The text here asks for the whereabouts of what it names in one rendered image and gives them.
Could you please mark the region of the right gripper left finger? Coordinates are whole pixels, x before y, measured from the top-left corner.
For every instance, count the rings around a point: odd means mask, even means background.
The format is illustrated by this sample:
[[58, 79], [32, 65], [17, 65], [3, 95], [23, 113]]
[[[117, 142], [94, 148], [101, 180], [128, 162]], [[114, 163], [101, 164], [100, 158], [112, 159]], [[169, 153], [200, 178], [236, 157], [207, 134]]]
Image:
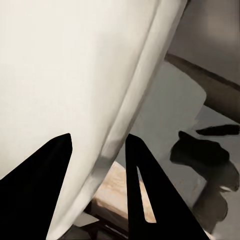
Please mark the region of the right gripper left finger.
[[72, 152], [54, 137], [0, 180], [0, 240], [46, 240]]

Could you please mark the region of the bowl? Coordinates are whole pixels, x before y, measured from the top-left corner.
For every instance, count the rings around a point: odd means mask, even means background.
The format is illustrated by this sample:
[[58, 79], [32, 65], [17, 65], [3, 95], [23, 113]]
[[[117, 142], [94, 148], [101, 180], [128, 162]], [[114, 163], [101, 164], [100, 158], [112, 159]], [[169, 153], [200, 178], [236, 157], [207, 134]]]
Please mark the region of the bowl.
[[0, 180], [54, 137], [73, 152], [46, 240], [104, 181], [188, 0], [0, 0]]

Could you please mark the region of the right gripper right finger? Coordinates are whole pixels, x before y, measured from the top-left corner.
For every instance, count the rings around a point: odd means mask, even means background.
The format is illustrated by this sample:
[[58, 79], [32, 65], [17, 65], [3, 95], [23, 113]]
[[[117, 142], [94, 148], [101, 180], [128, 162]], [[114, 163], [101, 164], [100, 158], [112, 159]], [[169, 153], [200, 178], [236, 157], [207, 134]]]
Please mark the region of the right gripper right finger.
[[[125, 142], [129, 240], [210, 240], [145, 142]], [[145, 220], [139, 168], [156, 223]]]

